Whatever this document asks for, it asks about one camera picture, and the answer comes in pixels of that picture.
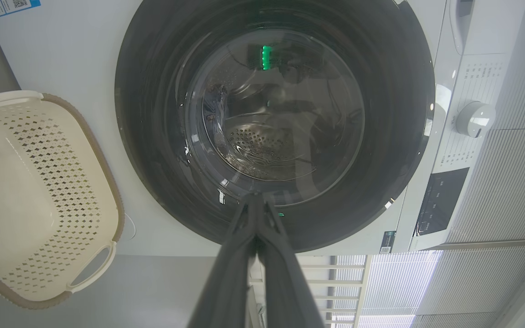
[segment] washing machine door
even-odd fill
[[[392,0],[142,2],[119,54],[123,143],[161,206],[221,243],[271,195],[296,251],[372,222],[427,145],[424,33]]]

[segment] front-loading washing machine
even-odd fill
[[[489,127],[472,143],[447,119],[494,103],[503,79],[453,109],[462,58],[513,47],[472,31],[502,12],[517,31],[525,5],[472,4],[50,0],[1,16],[0,44],[23,89],[62,96],[91,126],[136,231],[119,253],[216,255],[252,192],[298,252],[401,252],[444,241]],[[439,156],[449,137],[469,145],[464,164]]]

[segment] control knob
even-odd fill
[[[495,108],[483,102],[471,102],[457,117],[457,132],[467,137],[477,138],[489,130],[495,121]]]

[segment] beige basket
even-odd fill
[[[64,100],[0,93],[0,295],[56,305],[110,266],[123,206],[90,129]],[[96,272],[71,283],[103,249]]]

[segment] label sticker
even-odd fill
[[[0,0],[0,17],[38,6],[40,0]]]
[[[394,244],[394,237],[396,237],[396,231],[386,231],[382,238],[382,245],[380,247],[380,254],[389,254],[392,252],[392,244]]]

